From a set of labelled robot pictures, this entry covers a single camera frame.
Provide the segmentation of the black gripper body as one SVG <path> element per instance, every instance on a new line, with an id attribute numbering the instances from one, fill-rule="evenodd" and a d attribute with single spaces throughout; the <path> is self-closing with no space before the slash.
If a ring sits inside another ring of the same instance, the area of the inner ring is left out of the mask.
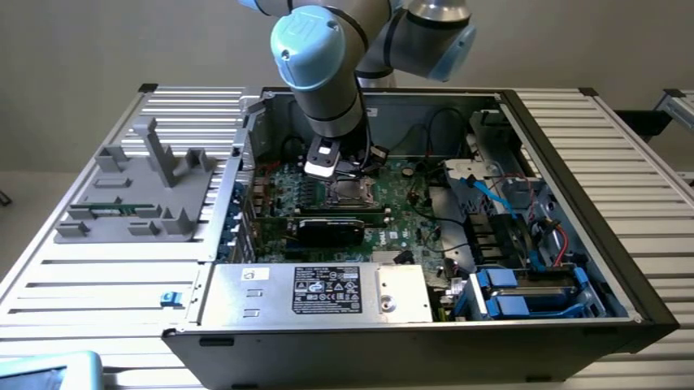
<path id="1" fill-rule="evenodd" d="M 358 152 L 353 160 L 341 160 L 337 167 L 338 177 L 363 177 L 375 174 L 386 165 L 390 150 L 382 145 L 371 144 Z"/>

